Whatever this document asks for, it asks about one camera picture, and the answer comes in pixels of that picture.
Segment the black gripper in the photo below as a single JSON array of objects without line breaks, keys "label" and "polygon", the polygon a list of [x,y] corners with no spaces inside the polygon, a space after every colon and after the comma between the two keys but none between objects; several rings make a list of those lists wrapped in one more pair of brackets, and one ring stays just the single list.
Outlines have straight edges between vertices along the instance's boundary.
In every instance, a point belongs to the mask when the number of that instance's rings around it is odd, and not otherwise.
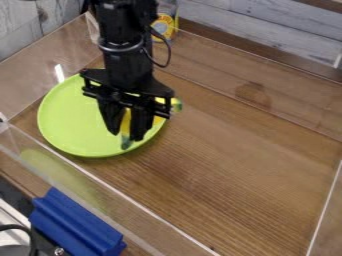
[{"label": "black gripper", "polygon": [[118,135],[126,108],[132,109],[130,139],[142,141],[154,117],[172,117],[174,90],[154,77],[154,62],[148,47],[101,48],[105,67],[81,71],[83,95],[98,101],[108,130]]}]

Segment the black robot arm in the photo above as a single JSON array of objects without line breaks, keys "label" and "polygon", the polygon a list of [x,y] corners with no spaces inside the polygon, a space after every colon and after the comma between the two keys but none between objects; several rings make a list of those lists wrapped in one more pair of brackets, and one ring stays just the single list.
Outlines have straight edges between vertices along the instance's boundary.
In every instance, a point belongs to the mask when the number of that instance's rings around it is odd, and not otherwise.
[{"label": "black robot arm", "polygon": [[98,47],[105,67],[85,69],[83,95],[98,101],[108,130],[118,134],[126,114],[132,115],[129,139],[141,141],[156,117],[172,117],[174,90],[157,80],[153,28],[157,0],[93,0],[100,25]]}]

